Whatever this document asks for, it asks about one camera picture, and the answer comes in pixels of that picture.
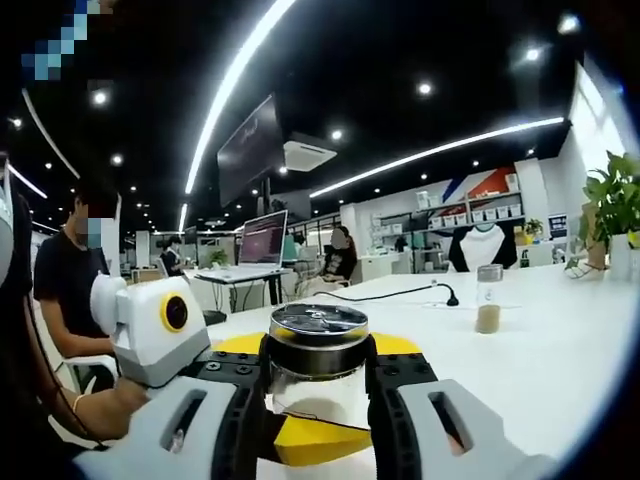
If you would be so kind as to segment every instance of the metal jar lid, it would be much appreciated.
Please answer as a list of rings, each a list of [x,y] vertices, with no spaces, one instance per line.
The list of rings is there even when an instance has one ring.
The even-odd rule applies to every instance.
[[[478,267],[478,281],[483,283],[500,282],[504,277],[504,267],[500,264],[482,265]]]
[[[364,313],[348,307],[292,304],[271,314],[269,336],[276,365],[321,379],[364,362],[369,325]]]

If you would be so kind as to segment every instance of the monitor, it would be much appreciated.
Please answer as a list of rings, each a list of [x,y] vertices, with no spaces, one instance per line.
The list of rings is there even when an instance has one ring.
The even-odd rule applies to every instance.
[[[248,185],[285,165],[276,104],[269,96],[218,151],[220,206],[226,207]]]
[[[198,243],[198,227],[193,226],[186,228],[184,231],[184,244],[196,245]]]
[[[311,190],[296,190],[294,192],[271,194],[270,212],[287,210],[289,222],[298,223],[311,218]],[[264,199],[258,198],[258,215],[264,215]]]
[[[238,264],[282,266],[286,224],[286,210],[245,223]]]

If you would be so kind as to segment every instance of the black cable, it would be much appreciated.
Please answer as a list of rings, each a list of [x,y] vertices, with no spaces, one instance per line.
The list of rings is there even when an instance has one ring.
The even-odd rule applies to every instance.
[[[235,284],[231,285],[231,290],[229,291],[229,303],[231,313],[236,313],[236,307],[238,306],[238,289]]]
[[[51,362],[49,361],[49,357],[47,356],[44,350],[44,345],[42,344],[42,339],[40,338],[40,332],[38,331],[38,326],[36,325],[36,315],[33,312],[33,305],[31,304],[31,299],[27,300],[27,306],[29,308],[29,317],[31,320],[31,326],[33,327],[33,333],[36,336],[36,341],[38,342],[38,348],[40,349],[40,353],[42,353],[42,356],[44,358],[44,363],[47,364],[47,370],[49,371],[49,376],[51,377],[51,380],[53,380],[53,384],[56,386],[54,402],[55,402],[55,399],[58,397],[58,395],[60,395],[62,397],[62,401],[69,409],[69,412],[71,412],[71,414],[75,417],[76,421],[84,429],[87,436],[90,437],[89,439],[96,442],[100,446],[100,448],[106,449],[107,447],[105,447],[105,445],[100,440],[98,440],[91,434],[91,431],[87,428],[84,422],[80,420],[80,417],[78,417],[76,412],[73,411],[73,407],[69,404],[67,397],[65,397],[64,394],[62,393],[62,388],[60,386],[58,378],[56,377],[55,372],[53,371],[53,368],[51,367]]]
[[[242,311],[244,312],[245,307],[247,306],[247,298],[249,297],[249,294],[251,293],[251,289],[253,288],[253,280],[251,280],[251,285],[249,285],[249,289],[247,290],[247,293],[244,294],[244,300],[242,301]]]
[[[346,298],[346,297],[341,297],[340,295],[336,295],[336,294],[331,293],[331,292],[316,292],[316,293],[313,294],[313,296],[315,297],[316,295],[328,295],[330,297],[338,298],[340,300],[346,300],[348,302],[364,302],[364,301],[367,301],[367,300],[380,300],[380,299],[383,299],[383,298],[394,297],[396,295],[404,295],[406,293],[419,292],[421,290],[428,290],[428,289],[433,288],[433,287],[446,287],[446,288],[449,289],[450,296],[449,296],[449,300],[447,300],[447,305],[449,307],[457,307],[458,305],[460,305],[460,301],[456,297],[456,294],[453,291],[453,288],[451,288],[451,286],[447,285],[446,283],[434,283],[434,284],[431,284],[431,285],[426,285],[424,287],[413,288],[411,290],[403,290],[401,292],[388,293],[386,295],[380,295],[378,297],[368,297],[368,298]]]

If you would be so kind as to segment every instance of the laptop screen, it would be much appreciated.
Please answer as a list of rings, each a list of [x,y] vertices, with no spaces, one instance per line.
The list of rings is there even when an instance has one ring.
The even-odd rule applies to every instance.
[[[282,264],[287,211],[273,213],[244,224],[239,263]]]

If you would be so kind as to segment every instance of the yellow circular camera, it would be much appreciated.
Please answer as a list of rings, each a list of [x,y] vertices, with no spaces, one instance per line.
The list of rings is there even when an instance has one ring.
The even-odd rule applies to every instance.
[[[187,324],[187,304],[177,293],[169,293],[160,306],[160,318],[164,327],[172,333],[182,331]]]

